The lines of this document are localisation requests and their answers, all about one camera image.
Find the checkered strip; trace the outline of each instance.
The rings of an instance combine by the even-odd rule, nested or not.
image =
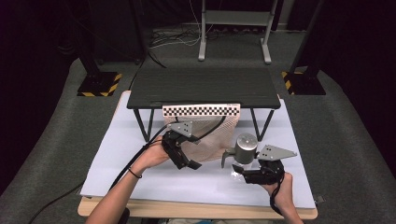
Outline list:
[[[165,105],[164,117],[182,116],[237,116],[240,105]]]

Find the bracelet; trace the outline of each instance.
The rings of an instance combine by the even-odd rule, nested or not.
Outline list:
[[[141,176],[136,175],[134,172],[132,172],[131,168],[129,168],[128,171],[129,171],[132,175],[134,175],[136,178],[138,178],[138,179],[140,179],[140,178],[143,177],[142,175],[141,175]]]

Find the mesh bag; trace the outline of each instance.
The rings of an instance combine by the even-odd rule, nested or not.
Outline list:
[[[198,145],[187,141],[181,144],[187,158],[198,162],[220,159],[224,150],[231,147],[239,115],[240,105],[237,104],[163,106],[165,124],[192,121],[192,135],[198,138],[205,135]]]

